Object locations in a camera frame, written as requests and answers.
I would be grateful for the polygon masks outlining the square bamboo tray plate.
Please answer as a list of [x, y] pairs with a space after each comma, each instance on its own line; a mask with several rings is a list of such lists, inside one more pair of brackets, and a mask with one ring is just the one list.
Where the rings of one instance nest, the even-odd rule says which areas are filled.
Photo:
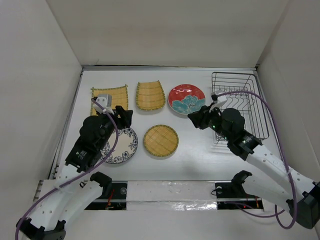
[[94, 88], [91, 89], [91, 97], [96, 101], [98, 95], [109, 94], [112, 96], [111, 108], [122, 106], [125, 110], [129, 109], [128, 86], [120, 86], [114, 88]]

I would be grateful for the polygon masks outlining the red teal floral plate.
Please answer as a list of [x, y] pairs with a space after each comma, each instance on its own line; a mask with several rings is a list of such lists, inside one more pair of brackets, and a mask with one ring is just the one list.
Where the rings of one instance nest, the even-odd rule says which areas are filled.
[[180, 84], [170, 90], [167, 101], [174, 112], [187, 116], [199, 111], [206, 104], [206, 97], [197, 86]]

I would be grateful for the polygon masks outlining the curved bamboo scoop plate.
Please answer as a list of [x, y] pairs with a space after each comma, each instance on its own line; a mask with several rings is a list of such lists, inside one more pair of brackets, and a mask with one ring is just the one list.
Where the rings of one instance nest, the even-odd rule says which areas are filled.
[[166, 96], [161, 82], [138, 82], [136, 87], [135, 103], [142, 111], [155, 111], [166, 104]]

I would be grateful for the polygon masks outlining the blue white floral plate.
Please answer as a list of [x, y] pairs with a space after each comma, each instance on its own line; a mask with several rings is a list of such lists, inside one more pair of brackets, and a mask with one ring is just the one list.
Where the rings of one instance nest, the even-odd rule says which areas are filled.
[[108, 158], [106, 158], [106, 156], [112, 149], [116, 139], [115, 131], [113, 131], [104, 148], [101, 150], [100, 159], [104, 159], [105, 163], [122, 164], [132, 158], [138, 149], [138, 136], [132, 128], [121, 129], [118, 131], [118, 134], [117, 145]]

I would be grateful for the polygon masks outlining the round bamboo plate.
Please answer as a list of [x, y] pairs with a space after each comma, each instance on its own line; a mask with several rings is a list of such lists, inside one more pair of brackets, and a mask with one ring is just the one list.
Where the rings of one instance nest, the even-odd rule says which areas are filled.
[[143, 137], [143, 145], [148, 153], [164, 158], [172, 155], [178, 148], [179, 136], [170, 126], [157, 124], [149, 128]]

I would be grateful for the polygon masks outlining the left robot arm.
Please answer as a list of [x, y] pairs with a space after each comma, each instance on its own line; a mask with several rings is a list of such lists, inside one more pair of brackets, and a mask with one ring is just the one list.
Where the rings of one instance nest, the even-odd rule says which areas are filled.
[[132, 110], [117, 105], [97, 107], [97, 115], [83, 121], [79, 138], [65, 159], [54, 188], [39, 198], [16, 224], [15, 238], [23, 233], [30, 240], [63, 240], [66, 231], [95, 199], [107, 198], [112, 179], [96, 171], [104, 161], [102, 149], [112, 133], [129, 128]]

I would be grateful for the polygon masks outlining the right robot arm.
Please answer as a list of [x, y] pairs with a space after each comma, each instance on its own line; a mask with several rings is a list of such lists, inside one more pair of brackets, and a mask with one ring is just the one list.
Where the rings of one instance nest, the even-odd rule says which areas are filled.
[[203, 106], [188, 114], [197, 129], [210, 128], [227, 141], [227, 147], [236, 156], [255, 166], [274, 184], [265, 184], [248, 171], [241, 171], [233, 178], [231, 191], [237, 197], [244, 194], [266, 199], [287, 211], [302, 227], [312, 229], [320, 220], [320, 184], [286, 167], [261, 140], [245, 130], [245, 119], [234, 108], [221, 111]]

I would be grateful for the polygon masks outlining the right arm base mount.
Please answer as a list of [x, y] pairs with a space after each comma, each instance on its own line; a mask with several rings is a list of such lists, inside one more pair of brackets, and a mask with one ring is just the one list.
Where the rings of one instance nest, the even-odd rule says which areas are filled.
[[262, 199], [247, 194], [243, 188], [243, 183], [251, 175], [250, 172], [242, 170], [232, 180], [214, 183], [211, 195], [216, 197], [218, 210], [264, 209]]

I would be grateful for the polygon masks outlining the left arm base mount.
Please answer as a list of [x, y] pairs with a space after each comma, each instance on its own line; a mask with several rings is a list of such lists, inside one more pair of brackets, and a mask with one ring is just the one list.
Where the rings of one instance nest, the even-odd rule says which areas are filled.
[[102, 194], [90, 203], [85, 210], [88, 211], [122, 211], [127, 209], [127, 181], [113, 181], [101, 172], [94, 173], [90, 180], [97, 180], [102, 187]]

